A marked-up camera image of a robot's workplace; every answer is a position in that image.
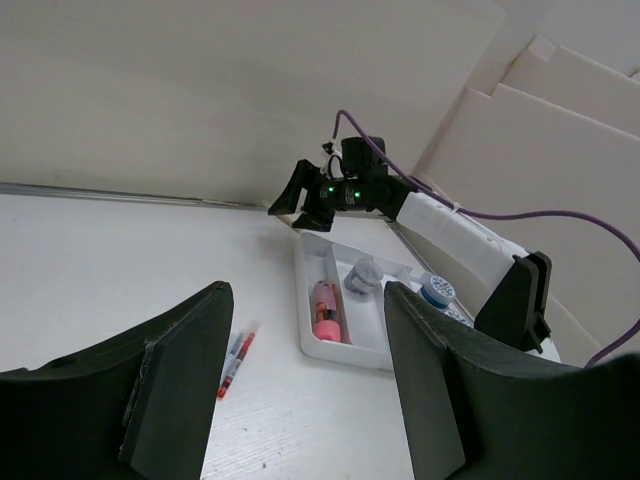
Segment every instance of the cable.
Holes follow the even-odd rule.
[[[443,205],[453,209],[453,202],[447,200],[446,198],[438,195],[433,192],[429,188],[427,188],[422,182],[416,181],[409,175],[405,174],[398,165],[396,165],[382,150],[378,148],[378,146],[371,140],[369,135],[364,131],[364,129],[360,126],[360,124],[353,118],[353,116],[347,112],[346,110],[339,110],[336,113],[336,121],[333,127],[333,135],[332,138],[335,140],[338,135],[338,130],[340,129],[340,119],[341,117],[345,117],[349,123],[353,126],[353,128],[358,132],[358,134],[362,137],[365,143],[371,147],[371,149],[385,162],[391,169],[398,174],[400,178],[402,178],[405,182],[410,184],[411,186],[418,189],[418,191],[424,193],[425,195],[430,196],[431,198],[439,201]],[[498,221],[507,221],[507,220],[524,220],[526,218],[535,218],[535,217],[566,217],[566,218],[577,218],[578,220],[584,220],[585,222],[593,223],[601,228],[604,228],[606,231],[614,235],[618,240],[625,244],[625,246],[631,250],[631,253],[636,260],[640,263],[640,248],[627,236],[624,232],[614,227],[613,225],[605,222],[604,220],[599,219],[598,217],[594,217],[593,215],[589,215],[588,213],[574,212],[572,210],[538,210],[534,212],[525,212],[525,213],[515,213],[515,214],[507,214],[507,215],[496,215],[491,213],[482,213],[475,212],[473,210],[468,210],[466,208],[459,208],[458,213],[467,215],[473,218],[479,218],[482,220],[498,220]],[[636,323],[627,330],[624,334],[622,334],[619,338],[611,342],[606,347],[602,348],[599,352],[597,352],[589,361],[586,363],[586,367],[590,367],[600,361],[605,356],[609,355],[611,352],[616,350],[617,348],[624,345],[626,342],[631,340],[638,332],[640,332],[640,319],[636,321]]]

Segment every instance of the white wall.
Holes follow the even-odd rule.
[[[536,37],[502,83],[640,137],[640,82]]]
[[[557,0],[494,0],[506,18],[467,81],[467,86],[491,93],[511,62],[531,42]]]
[[[540,34],[628,74],[640,67],[640,2],[555,0]]]
[[[0,181],[259,202],[318,158],[341,107],[410,169],[503,16],[489,0],[5,0]]]
[[[587,212],[640,243],[638,158],[637,137],[500,85],[491,96],[465,93],[420,174],[471,210]],[[584,363],[637,321],[640,266],[615,237],[572,219],[489,226],[551,257],[551,293],[566,310],[556,308],[549,320],[564,332],[561,354],[568,352],[574,363]],[[640,337],[620,352],[638,349]]]

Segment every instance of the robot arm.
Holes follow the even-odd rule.
[[[384,141],[374,139],[384,151]],[[492,292],[475,318],[475,328],[522,351],[559,361],[544,320],[551,261],[527,252],[475,220],[388,174],[387,166],[359,137],[342,141],[342,154],[323,146],[329,163],[321,168],[300,160],[269,215],[295,212],[302,189],[307,196],[294,228],[331,230],[336,211],[379,210],[416,232],[465,266]],[[343,177],[334,178],[331,159]]]

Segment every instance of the red marker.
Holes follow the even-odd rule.
[[[249,347],[251,346],[251,343],[253,343],[253,339],[256,338],[256,333],[258,333],[258,330],[257,328],[254,328],[251,330],[249,335],[247,335],[246,340],[242,344],[242,348],[238,352],[238,356],[236,357],[233,364],[231,365],[231,368],[229,369],[229,373],[227,373],[227,376],[225,377],[224,382],[222,382],[222,385],[220,385],[220,389],[218,390],[218,398],[224,398],[225,394],[227,393],[227,390],[229,390],[229,386],[231,385],[231,382],[233,382],[233,377],[236,376],[236,373],[240,368],[240,365],[242,365],[242,361],[244,360],[244,357],[247,356],[247,352],[249,351]]]

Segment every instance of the blue bottle cap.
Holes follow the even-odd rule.
[[[446,312],[444,312],[444,314],[447,317],[453,318],[456,322],[460,322],[463,325],[466,325],[467,327],[472,327],[473,328],[473,324],[466,317],[463,317],[462,315],[460,315],[455,310],[449,309]]]
[[[448,281],[433,275],[420,288],[422,297],[436,308],[444,310],[456,298],[456,291]]]

